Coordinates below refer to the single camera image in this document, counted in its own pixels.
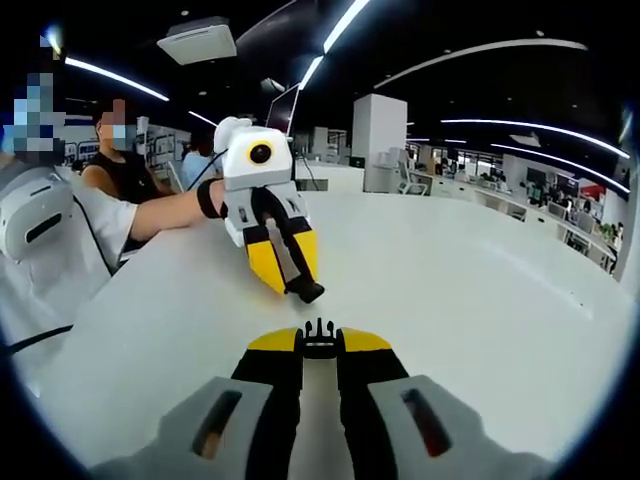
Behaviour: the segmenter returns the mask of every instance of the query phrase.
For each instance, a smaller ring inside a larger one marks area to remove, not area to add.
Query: person's arm
[[[163,197],[168,197],[169,195],[175,195],[176,194],[176,192],[174,192],[171,189],[171,187],[165,185],[164,183],[162,183],[160,181],[160,179],[153,172],[153,170],[151,170],[148,166],[145,166],[145,168],[147,169],[147,172],[149,172],[149,175],[151,175],[151,179],[153,180],[153,184],[158,189],[158,192],[160,192],[160,195],[162,195]]]
[[[224,200],[224,183],[211,183],[209,194],[219,213]],[[145,241],[162,230],[188,227],[205,218],[198,202],[197,190],[191,190],[138,205],[129,235],[134,240]]]
[[[116,185],[104,168],[97,165],[89,165],[83,170],[81,177],[88,187],[97,188],[110,197],[120,199]]]

